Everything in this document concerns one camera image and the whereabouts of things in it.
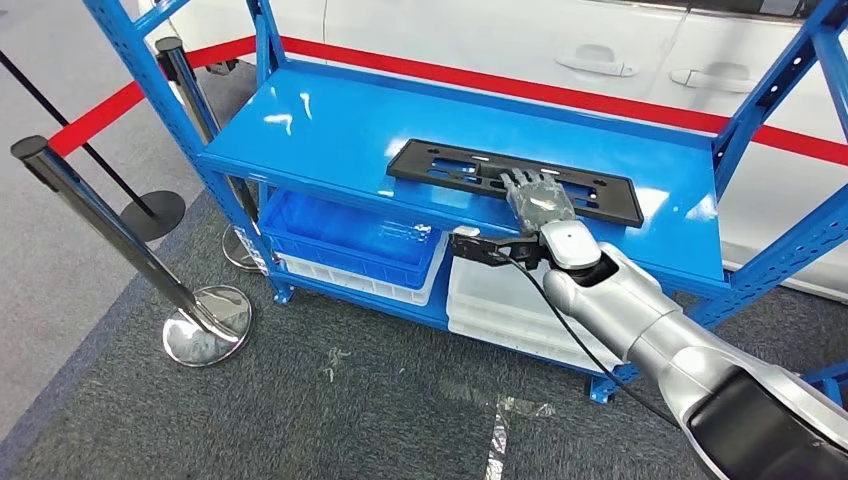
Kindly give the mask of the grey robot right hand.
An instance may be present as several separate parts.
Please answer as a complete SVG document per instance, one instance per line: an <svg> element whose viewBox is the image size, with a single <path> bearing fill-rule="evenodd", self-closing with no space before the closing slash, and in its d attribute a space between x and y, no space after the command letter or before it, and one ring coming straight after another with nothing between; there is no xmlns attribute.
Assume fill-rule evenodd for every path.
<svg viewBox="0 0 848 480"><path fill-rule="evenodd" d="M551 175L513 168L499 178L523 236L535 234L551 222L577 219L571 200Z"/></svg>

